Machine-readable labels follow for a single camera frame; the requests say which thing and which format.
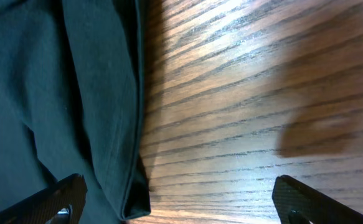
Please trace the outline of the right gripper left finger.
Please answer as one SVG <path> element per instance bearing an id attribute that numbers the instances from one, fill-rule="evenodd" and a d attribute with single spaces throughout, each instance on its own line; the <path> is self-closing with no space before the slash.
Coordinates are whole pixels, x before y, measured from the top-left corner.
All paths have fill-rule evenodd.
<path id="1" fill-rule="evenodd" d="M 0 212 L 0 224 L 78 224 L 86 203 L 87 185 L 72 174 Z"/>

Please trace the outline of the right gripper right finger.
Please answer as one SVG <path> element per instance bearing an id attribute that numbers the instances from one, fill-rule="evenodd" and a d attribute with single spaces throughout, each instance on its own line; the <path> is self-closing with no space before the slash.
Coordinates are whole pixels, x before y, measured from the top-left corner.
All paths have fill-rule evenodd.
<path id="1" fill-rule="evenodd" d="M 281 224 L 363 224 L 363 214 L 288 175 L 276 178 L 272 200 Z"/>

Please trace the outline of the black t-shirt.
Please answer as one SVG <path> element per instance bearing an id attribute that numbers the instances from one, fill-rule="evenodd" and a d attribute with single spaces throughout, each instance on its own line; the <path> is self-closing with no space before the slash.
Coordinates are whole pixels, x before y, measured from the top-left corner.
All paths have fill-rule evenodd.
<path id="1" fill-rule="evenodd" d="M 82 223 L 150 213 L 143 1 L 0 1 L 0 212 L 69 175 Z"/>

